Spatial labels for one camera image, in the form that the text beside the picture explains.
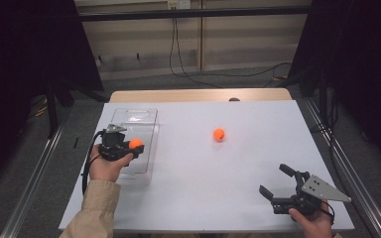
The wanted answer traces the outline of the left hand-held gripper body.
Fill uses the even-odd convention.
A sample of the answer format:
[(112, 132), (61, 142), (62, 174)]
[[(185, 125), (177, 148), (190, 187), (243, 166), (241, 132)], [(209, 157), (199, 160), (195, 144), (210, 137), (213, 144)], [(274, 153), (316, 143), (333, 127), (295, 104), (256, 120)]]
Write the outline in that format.
[(109, 124), (106, 129), (99, 132), (101, 144), (98, 151), (104, 160), (114, 162), (131, 152), (125, 141), (126, 131), (127, 129), (123, 126)]

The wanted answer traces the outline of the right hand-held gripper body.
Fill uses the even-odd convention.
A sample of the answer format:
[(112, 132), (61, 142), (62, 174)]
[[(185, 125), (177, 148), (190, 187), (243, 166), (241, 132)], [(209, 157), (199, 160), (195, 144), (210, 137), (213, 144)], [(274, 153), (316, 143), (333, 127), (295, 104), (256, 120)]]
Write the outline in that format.
[(296, 171), (292, 178), (296, 181), (296, 193), (288, 198), (274, 196), (271, 204), (275, 214), (288, 214), (290, 208), (295, 208), (302, 215), (310, 216), (319, 211), (325, 200), (351, 201), (348, 195), (309, 172)]

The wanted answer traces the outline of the clear plastic container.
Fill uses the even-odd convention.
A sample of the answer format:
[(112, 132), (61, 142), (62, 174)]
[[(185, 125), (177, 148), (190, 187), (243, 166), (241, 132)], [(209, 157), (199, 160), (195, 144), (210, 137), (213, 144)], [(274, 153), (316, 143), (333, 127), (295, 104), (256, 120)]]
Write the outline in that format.
[(151, 182), (159, 129), (157, 116), (156, 109), (117, 108), (108, 123), (127, 129), (128, 144), (134, 138), (143, 142), (144, 152), (121, 171), (119, 182), (125, 186), (145, 186)]

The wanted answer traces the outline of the person's left hand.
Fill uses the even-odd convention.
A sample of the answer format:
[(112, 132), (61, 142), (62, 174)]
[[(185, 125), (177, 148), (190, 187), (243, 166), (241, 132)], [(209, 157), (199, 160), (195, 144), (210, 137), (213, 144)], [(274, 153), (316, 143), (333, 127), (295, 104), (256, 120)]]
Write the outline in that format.
[(99, 146), (94, 145), (90, 154), (89, 177), (91, 180), (106, 180), (117, 182), (121, 170), (133, 159), (132, 154), (127, 154), (114, 162), (106, 161), (99, 154)]

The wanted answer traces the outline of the person's right hand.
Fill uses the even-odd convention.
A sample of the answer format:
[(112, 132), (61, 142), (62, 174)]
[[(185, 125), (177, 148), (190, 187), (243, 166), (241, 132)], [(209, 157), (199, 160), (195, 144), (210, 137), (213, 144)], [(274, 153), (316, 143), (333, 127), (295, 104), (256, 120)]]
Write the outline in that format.
[(332, 238), (331, 217), (327, 215), (328, 205), (323, 201), (321, 209), (310, 218), (297, 209), (290, 208), (289, 214), (303, 228), (305, 238)]

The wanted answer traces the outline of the white table cover sheet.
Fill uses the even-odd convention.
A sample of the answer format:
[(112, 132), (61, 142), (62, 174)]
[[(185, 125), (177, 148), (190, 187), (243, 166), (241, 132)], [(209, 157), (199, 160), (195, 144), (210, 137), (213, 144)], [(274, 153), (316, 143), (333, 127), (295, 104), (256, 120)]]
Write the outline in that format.
[[(119, 233), (296, 231), (259, 193), (294, 194), (286, 164), (332, 178), (294, 100), (155, 103), (159, 126), (152, 180), (123, 186)], [(225, 131), (222, 142), (212, 133)]]

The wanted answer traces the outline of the black metal stand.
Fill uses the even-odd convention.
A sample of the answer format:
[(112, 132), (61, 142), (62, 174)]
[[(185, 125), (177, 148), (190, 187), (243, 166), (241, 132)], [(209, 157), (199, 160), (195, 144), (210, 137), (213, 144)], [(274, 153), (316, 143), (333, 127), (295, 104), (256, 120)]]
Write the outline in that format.
[(51, 139), (59, 127), (56, 101), (63, 107), (71, 107), (74, 99), (69, 92), (69, 84), (61, 79), (49, 79), (46, 82), (46, 99), (50, 123), (48, 138)]

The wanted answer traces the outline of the wooden table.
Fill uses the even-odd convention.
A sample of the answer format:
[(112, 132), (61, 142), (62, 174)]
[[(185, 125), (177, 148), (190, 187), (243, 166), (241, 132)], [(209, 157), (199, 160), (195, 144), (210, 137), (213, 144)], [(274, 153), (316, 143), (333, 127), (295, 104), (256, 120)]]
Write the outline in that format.
[(194, 101), (271, 101), (291, 100), (285, 88), (217, 88), (115, 91), (110, 103), (120, 102), (194, 102)]

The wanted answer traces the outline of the black curtain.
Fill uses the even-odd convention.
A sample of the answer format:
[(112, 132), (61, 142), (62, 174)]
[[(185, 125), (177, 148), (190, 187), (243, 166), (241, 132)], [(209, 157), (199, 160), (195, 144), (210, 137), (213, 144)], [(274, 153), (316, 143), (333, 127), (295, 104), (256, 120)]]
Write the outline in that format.
[(313, 0), (289, 77), (325, 79), (381, 152), (381, 0)]
[(0, 0), (0, 167), (10, 157), (31, 100), (103, 89), (74, 0)]

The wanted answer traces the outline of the black horizontal bar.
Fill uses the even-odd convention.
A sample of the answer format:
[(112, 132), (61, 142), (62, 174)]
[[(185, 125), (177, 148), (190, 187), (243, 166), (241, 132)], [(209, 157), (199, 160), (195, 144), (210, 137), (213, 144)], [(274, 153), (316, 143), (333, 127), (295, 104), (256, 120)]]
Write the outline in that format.
[(155, 10), (115, 13), (79, 14), (80, 22), (157, 20), (179, 18), (234, 17), (234, 16), (270, 16), (308, 14), (309, 6), (284, 6), (261, 8), (223, 8), (223, 9), (191, 9), (191, 10)]

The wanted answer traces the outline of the metal floor rail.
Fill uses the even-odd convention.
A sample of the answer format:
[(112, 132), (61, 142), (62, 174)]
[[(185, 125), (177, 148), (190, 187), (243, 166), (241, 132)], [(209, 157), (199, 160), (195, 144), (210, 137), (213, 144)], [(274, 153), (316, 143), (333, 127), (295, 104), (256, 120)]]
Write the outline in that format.
[(51, 161), (60, 137), (64, 131), (66, 121), (68, 120), (70, 109), (64, 109), (62, 116), (58, 119), (59, 125), (56, 127), (53, 135), (48, 139), (41, 156), (30, 176), (30, 179), (19, 199), (13, 212), (11, 213), (0, 238), (17, 238), (20, 229), (25, 221), (28, 211), (33, 203), (38, 187), (44, 177), (45, 171)]
[(339, 180), (342, 180), (340, 176), (343, 176), (346, 179), (349, 187), (353, 191), (352, 198), (357, 199), (357, 202), (353, 201), (353, 206), (355, 207), (356, 212), (359, 212), (359, 209), (364, 211), (367, 220), (372, 225), (372, 231), (376, 232), (375, 238), (381, 238), (381, 208), (362, 182), (351, 161), (336, 139), (333, 131), (329, 127), (326, 127), (322, 119), (319, 117), (319, 109), (315, 102), (312, 99), (307, 99), (306, 105), (319, 128), (321, 136), (328, 144), (330, 159), (335, 165), (335, 173), (339, 177)]

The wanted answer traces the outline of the white wall socket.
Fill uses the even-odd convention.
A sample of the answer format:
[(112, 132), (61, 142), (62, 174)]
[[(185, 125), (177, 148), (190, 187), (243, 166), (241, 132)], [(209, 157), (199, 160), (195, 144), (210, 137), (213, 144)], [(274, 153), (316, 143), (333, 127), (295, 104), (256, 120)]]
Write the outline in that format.
[(169, 10), (189, 10), (191, 0), (167, 0)]

